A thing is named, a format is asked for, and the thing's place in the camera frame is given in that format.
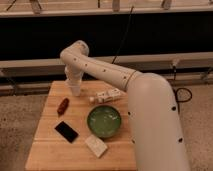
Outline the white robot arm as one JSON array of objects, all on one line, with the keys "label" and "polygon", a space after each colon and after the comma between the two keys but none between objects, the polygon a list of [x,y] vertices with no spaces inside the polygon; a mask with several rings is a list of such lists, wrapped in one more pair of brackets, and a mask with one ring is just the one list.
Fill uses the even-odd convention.
[{"label": "white robot arm", "polygon": [[62,50],[68,84],[78,96],[82,76],[87,73],[127,93],[137,171],[190,171],[170,83],[158,74],[96,60],[88,54],[89,47],[81,40]]}]

